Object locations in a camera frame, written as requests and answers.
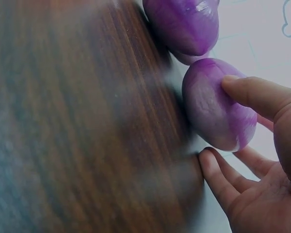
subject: finger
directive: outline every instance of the finger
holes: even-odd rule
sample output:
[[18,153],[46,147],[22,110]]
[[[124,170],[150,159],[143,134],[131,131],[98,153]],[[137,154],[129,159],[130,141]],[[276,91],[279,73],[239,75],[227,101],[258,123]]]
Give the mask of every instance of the finger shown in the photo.
[[213,153],[209,150],[203,150],[199,159],[210,189],[222,209],[227,213],[232,202],[240,193],[226,180]]
[[280,110],[291,104],[291,88],[256,77],[236,78],[225,76],[222,88],[226,93],[271,121]]
[[265,128],[269,129],[271,132],[274,132],[274,123],[262,117],[260,114],[258,114],[258,123],[263,125]]
[[275,161],[266,159],[250,147],[245,147],[234,154],[260,179],[276,164]]
[[228,164],[228,162],[225,161],[225,159],[215,149],[209,148],[208,150],[210,150],[215,156],[224,177],[236,188],[238,192],[242,193],[257,183],[256,181],[251,181],[242,176],[230,164]]

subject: wooden table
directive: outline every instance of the wooden table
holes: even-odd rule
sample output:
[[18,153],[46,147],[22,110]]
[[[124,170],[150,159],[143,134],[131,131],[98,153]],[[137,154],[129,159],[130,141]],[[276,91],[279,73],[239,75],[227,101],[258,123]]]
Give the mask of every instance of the wooden table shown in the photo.
[[194,232],[182,77],[131,0],[0,0],[0,233]]

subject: hand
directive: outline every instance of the hand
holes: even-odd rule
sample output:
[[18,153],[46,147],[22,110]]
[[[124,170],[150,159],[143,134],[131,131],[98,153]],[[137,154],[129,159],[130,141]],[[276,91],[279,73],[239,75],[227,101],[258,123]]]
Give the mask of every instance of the hand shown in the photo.
[[223,89],[274,130],[279,162],[246,147],[235,155],[261,180],[248,180],[215,149],[200,153],[207,183],[234,233],[291,233],[291,89],[259,78],[226,76]]

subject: onion skin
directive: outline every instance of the onion skin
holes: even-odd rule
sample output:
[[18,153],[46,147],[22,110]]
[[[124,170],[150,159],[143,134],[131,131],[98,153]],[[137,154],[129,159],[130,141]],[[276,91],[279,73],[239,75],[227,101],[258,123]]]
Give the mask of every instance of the onion skin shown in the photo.
[[202,55],[202,56],[189,56],[189,55],[185,55],[176,51],[171,51],[171,53],[177,58],[177,60],[187,66],[190,66],[191,64],[193,64],[194,62],[204,59],[204,58],[208,58],[209,56],[209,52],[207,52],[206,54]]
[[143,0],[145,14],[164,44],[202,56],[219,36],[218,0]]
[[246,76],[213,58],[193,63],[182,83],[187,115],[196,132],[213,147],[236,152],[253,138],[257,113],[236,103],[221,87],[225,75]]

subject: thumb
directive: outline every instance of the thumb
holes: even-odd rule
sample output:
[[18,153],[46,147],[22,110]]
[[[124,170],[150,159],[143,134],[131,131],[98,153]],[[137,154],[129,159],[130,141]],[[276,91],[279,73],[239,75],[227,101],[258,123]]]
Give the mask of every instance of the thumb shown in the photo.
[[291,88],[257,77],[239,79],[227,75],[222,80],[222,88],[236,102],[271,121],[291,104]]

